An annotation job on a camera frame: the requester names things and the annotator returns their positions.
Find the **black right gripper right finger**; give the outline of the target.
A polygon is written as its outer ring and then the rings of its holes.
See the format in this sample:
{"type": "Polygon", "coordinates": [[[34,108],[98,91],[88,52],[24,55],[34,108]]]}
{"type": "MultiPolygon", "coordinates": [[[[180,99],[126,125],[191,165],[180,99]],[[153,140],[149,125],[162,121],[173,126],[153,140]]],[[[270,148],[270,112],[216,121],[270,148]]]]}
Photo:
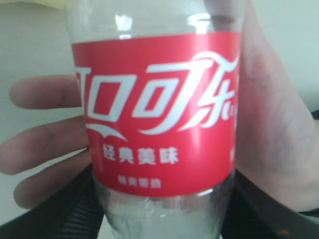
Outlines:
{"type": "Polygon", "coordinates": [[[224,239],[317,239],[319,225],[283,206],[236,171],[221,234],[224,239]]]}

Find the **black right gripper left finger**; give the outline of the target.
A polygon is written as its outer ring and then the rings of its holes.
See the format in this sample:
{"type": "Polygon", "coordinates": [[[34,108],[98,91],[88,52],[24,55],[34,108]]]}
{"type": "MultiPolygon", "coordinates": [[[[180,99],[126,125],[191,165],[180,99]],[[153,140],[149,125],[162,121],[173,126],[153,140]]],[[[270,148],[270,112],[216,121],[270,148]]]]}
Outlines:
{"type": "Polygon", "coordinates": [[[95,191],[92,166],[27,213],[1,225],[2,239],[96,239],[104,211],[95,191]]]}

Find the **person's open hand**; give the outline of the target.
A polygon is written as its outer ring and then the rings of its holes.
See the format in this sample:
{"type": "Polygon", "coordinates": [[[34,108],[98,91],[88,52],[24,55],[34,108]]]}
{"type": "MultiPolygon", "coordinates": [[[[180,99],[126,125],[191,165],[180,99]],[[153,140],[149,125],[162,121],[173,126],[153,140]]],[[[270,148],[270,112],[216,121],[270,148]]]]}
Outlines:
{"type": "MultiPolygon", "coordinates": [[[[243,29],[236,168],[296,212],[319,207],[319,122],[293,87],[280,58],[247,2],[243,29]]],[[[83,115],[27,129],[0,146],[0,171],[15,175],[66,156],[22,180],[14,200],[31,209],[91,161],[83,115]]]]}

